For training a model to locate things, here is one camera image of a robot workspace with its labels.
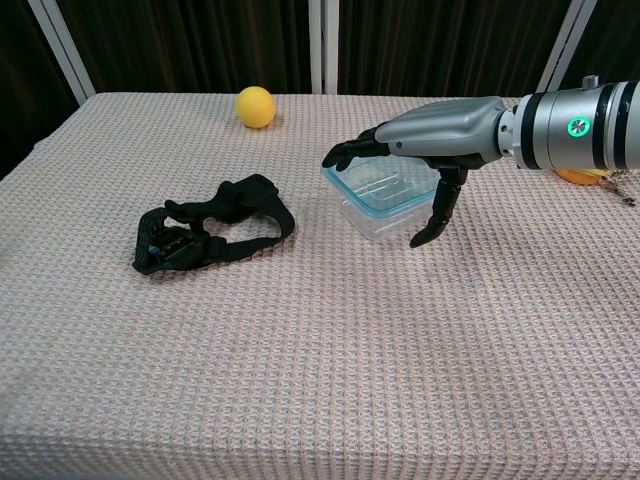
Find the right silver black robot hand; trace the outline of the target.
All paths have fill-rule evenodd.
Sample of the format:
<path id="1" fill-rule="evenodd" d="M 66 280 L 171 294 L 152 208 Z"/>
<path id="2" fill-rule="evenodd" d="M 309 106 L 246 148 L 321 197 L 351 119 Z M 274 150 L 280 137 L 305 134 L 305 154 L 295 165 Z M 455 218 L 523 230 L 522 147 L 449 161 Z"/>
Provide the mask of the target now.
<path id="1" fill-rule="evenodd" d="M 438 171 L 431 217 L 410 240 L 417 248 L 449 225 L 468 172 L 502 157 L 498 131 L 506 111 L 497 96 L 428 103 L 334 145 L 321 166 L 341 172 L 356 157 L 396 156 L 417 158 Z"/>

